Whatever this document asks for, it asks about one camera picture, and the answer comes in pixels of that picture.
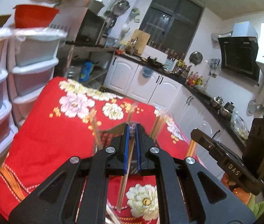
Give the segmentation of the grey perforated utensil caddy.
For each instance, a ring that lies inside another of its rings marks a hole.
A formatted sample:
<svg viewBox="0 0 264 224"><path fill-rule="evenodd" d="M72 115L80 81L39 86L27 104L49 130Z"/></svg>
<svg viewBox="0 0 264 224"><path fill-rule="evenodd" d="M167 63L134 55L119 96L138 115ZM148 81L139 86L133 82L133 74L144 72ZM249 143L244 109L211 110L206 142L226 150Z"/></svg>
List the grey perforated utensil caddy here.
<svg viewBox="0 0 264 224"><path fill-rule="evenodd" d="M133 127L134 130L134 126L137 122L132 121L129 125ZM123 135L124 132L124 127L125 127L126 123L121 123L116 125L113 128L110 128L108 130L100 130L99 131L99 136L101 138L101 145L103 148L105 147L109 147L111 140L116 137L116 136L120 136ZM143 133L145 133L146 136L149 136L149 134L146 132L145 128L141 125L141 131ZM160 147L159 143L155 140L154 141L154 146L156 147ZM94 140L94 144L93 144L93 149L92 149L92 156L96 154L96 152L99 151L99 148L96 144L96 140Z"/></svg>

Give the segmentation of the red plastic basin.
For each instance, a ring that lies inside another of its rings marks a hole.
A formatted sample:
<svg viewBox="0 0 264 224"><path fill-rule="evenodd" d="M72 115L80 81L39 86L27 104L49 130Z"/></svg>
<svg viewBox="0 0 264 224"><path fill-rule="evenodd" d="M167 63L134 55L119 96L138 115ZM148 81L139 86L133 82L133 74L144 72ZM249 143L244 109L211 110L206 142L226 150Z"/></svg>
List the red plastic basin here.
<svg viewBox="0 0 264 224"><path fill-rule="evenodd" d="M14 7L16 28L48 27L59 10L52 7L21 4Z"/></svg>

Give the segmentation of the black microwave oven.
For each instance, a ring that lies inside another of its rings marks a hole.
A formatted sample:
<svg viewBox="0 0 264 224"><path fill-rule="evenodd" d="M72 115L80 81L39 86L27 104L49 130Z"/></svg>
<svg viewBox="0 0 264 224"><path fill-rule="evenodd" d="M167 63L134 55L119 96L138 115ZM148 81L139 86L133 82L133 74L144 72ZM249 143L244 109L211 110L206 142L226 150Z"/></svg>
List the black microwave oven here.
<svg viewBox="0 0 264 224"><path fill-rule="evenodd" d="M60 8L49 24L50 28L68 33L66 41L85 46L97 44L105 20L86 7Z"/></svg>

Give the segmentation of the chopstick pair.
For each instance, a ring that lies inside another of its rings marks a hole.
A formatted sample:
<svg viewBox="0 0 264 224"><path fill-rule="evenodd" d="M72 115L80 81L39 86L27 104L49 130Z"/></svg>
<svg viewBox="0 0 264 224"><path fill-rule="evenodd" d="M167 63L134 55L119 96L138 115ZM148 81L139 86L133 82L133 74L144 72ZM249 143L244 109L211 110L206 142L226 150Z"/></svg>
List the chopstick pair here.
<svg viewBox="0 0 264 224"><path fill-rule="evenodd" d="M189 148L186 153L186 157L192 157L196 148L196 142L194 140L190 141Z"/></svg>
<svg viewBox="0 0 264 224"><path fill-rule="evenodd" d="M119 194L118 194L117 203L116 203L116 210L118 212L121 212L126 184L128 181L129 170L130 170L131 161L133 157L133 149L135 145L136 122L133 122L133 121L130 122L129 126L130 126L130 130L129 130L128 168L127 168L126 174L121 178L121 182L120 182Z"/></svg>
<svg viewBox="0 0 264 224"><path fill-rule="evenodd" d="M152 138L154 141L157 140L159 133L161 132L162 128L164 127L166 121L168 119L168 114L163 109L159 109L156 119L154 121L152 130L149 134L149 137Z"/></svg>
<svg viewBox="0 0 264 224"><path fill-rule="evenodd" d="M89 113L89 121L91 123L92 131L93 131L94 137L95 137L96 146L97 146L97 149L99 151L103 147L102 147L101 137L100 137L99 129L98 129L98 125L97 125L98 121L96 120L96 110L95 110L95 108L92 108L90 113Z"/></svg>

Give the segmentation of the steel pot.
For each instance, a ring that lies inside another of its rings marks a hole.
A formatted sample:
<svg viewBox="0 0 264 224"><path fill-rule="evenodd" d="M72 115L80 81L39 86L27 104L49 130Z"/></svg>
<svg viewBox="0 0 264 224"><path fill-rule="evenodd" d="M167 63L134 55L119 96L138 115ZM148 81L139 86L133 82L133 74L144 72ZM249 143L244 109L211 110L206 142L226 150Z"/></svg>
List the steel pot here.
<svg viewBox="0 0 264 224"><path fill-rule="evenodd" d="M234 108L233 102L227 102L224 106L221 106L219 113L226 121L230 121Z"/></svg>

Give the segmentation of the right white drawer tower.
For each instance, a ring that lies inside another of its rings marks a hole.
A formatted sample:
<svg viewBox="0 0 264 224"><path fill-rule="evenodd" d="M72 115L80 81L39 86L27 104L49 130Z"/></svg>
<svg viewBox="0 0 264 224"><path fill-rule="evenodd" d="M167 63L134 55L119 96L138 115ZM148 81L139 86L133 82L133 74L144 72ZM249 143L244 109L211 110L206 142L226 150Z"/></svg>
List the right white drawer tower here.
<svg viewBox="0 0 264 224"><path fill-rule="evenodd" d="M12 29L7 46L8 94L20 128L58 65L57 52L67 32L52 28Z"/></svg>

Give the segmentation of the wooden cutting board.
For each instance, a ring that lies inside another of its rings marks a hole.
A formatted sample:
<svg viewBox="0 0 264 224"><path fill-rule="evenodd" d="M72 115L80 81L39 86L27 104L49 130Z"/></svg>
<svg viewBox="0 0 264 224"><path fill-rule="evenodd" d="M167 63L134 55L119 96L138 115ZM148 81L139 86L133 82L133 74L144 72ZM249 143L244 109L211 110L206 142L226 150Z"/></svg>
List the wooden cutting board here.
<svg viewBox="0 0 264 224"><path fill-rule="evenodd" d="M149 39L151 37L151 34L143 32L142 30L136 29L131 37L131 42L135 42L135 50L136 54L142 55Z"/></svg>

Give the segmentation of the hanging pot lid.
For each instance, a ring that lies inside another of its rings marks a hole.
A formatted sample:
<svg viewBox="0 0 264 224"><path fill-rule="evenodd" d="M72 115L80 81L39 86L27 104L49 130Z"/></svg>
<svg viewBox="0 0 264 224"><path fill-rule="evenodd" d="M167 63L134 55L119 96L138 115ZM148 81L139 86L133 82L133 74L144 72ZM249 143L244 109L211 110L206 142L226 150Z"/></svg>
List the hanging pot lid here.
<svg viewBox="0 0 264 224"><path fill-rule="evenodd" d="M200 52L192 52L189 56L189 62L194 65L199 65L203 60L203 56Z"/></svg>

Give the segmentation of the black wok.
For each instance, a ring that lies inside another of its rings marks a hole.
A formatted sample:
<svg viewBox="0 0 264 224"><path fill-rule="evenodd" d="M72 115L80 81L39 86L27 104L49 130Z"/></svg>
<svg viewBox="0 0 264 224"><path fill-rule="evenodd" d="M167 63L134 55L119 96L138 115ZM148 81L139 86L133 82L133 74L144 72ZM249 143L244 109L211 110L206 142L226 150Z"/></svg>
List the black wok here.
<svg viewBox="0 0 264 224"><path fill-rule="evenodd" d="M147 62L149 65L156 67L156 68L163 68L164 64L157 61L157 58L148 57Z"/></svg>

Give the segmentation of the black range hood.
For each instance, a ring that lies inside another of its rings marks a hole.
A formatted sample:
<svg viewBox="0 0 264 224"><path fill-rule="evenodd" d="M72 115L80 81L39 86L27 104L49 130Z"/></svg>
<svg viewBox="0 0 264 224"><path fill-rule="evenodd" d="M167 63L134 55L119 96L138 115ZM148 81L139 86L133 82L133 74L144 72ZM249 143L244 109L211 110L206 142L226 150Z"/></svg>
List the black range hood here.
<svg viewBox="0 0 264 224"><path fill-rule="evenodd" d="M255 36L219 38L219 45L223 70L258 83L260 69L256 63L258 42Z"/></svg>

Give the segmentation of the red floral tablecloth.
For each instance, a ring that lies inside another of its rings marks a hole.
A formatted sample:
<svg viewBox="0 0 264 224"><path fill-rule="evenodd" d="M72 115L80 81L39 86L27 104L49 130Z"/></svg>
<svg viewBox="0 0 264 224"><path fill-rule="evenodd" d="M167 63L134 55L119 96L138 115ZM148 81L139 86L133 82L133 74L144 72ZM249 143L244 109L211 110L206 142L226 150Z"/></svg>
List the red floral tablecloth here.
<svg viewBox="0 0 264 224"><path fill-rule="evenodd" d="M24 124L14 136L0 169L0 213L10 212L72 156L93 154L95 137L89 112L96 111L97 127L109 130L126 123L133 100L91 90L74 80L56 77L43 88ZM137 103L132 121L149 135L159 110ZM184 159L189 140L171 116L157 138L172 157ZM150 176L129 176L121 212L116 211L120 177L110 177L108 206L121 223L160 223L156 182Z"/></svg>

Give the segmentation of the dark kitchen window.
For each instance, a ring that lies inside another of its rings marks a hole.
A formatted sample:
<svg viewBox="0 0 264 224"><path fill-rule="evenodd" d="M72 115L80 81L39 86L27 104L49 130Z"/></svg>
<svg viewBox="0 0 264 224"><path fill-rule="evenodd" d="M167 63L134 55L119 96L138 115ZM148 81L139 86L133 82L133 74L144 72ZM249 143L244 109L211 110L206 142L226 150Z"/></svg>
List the dark kitchen window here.
<svg viewBox="0 0 264 224"><path fill-rule="evenodd" d="M203 8L191 0L152 0L140 30L162 49L185 55L199 25Z"/></svg>

